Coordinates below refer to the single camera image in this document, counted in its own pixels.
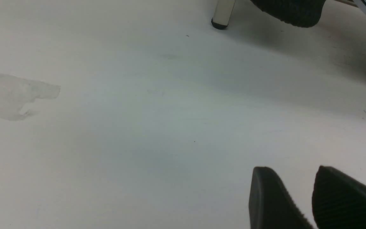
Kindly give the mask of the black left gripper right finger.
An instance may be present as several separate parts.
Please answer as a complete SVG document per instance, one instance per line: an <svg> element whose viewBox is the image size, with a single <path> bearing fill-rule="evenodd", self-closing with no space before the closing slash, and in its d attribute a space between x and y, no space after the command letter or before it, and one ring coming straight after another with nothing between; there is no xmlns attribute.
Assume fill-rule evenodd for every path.
<svg viewBox="0 0 366 229"><path fill-rule="evenodd" d="M320 229L366 229L366 185L336 168L319 167L311 204Z"/></svg>

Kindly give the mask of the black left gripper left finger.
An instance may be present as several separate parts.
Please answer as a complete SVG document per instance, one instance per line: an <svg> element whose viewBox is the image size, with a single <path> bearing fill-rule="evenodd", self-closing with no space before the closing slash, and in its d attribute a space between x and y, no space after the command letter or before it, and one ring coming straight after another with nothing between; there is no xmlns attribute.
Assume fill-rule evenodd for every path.
<svg viewBox="0 0 366 229"><path fill-rule="evenodd" d="M292 200L278 174L254 167L248 203L252 229L313 229Z"/></svg>

